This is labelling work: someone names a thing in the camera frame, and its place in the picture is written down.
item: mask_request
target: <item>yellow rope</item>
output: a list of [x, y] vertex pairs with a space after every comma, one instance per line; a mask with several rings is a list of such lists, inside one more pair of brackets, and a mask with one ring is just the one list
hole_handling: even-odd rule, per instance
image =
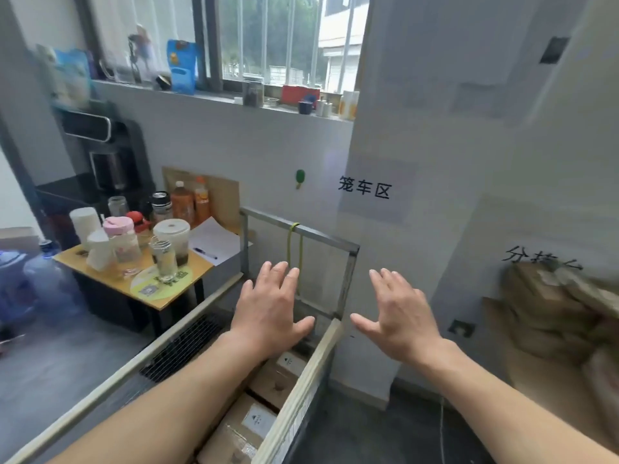
[[[287, 243], [287, 251], [286, 251], [286, 261], [288, 262], [288, 267], [291, 267], [290, 264], [290, 241], [292, 238], [292, 232], [295, 230], [297, 226], [301, 223], [293, 223], [290, 225], [290, 229], [288, 230], [288, 243]], [[299, 238], [299, 281], [297, 285], [297, 294], [299, 294], [299, 286], [301, 285], [301, 269], [303, 268], [303, 235], [300, 234]]]

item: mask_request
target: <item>qr code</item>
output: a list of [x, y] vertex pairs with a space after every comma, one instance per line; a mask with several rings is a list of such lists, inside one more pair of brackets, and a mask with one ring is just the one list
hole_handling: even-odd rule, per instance
[[158, 289], [159, 288], [157, 288], [155, 285], [146, 285], [144, 288], [140, 290], [140, 293], [144, 296], [150, 296], [150, 295], [154, 295]]

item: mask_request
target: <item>hand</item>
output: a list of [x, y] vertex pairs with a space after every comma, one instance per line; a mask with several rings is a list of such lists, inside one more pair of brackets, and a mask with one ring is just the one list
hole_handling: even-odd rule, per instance
[[248, 342], [260, 360], [288, 350], [314, 328], [312, 316], [293, 322], [299, 269], [293, 268], [284, 277], [287, 267], [286, 262], [274, 267], [265, 262], [256, 286], [246, 281], [236, 303], [230, 333]]
[[356, 328], [391, 358], [415, 366], [431, 362], [443, 337], [421, 290], [412, 288], [398, 272], [369, 271], [376, 291], [378, 322], [351, 314]]

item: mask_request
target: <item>forearm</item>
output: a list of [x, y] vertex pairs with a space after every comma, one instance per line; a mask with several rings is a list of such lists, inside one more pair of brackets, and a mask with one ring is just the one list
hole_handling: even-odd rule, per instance
[[199, 358], [71, 445], [51, 464], [182, 464], [261, 358], [225, 333]]
[[468, 358], [453, 342], [422, 366], [498, 464], [619, 463], [619, 457]]

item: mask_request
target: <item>yellow coaster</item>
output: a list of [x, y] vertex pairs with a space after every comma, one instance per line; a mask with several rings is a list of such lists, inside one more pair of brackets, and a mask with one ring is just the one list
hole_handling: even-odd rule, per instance
[[159, 281], [157, 265], [151, 265], [131, 281], [131, 294], [144, 301], [169, 298], [185, 291], [192, 280], [193, 271], [188, 265], [183, 265], [178, 269], [174, 280], [162, 283]]

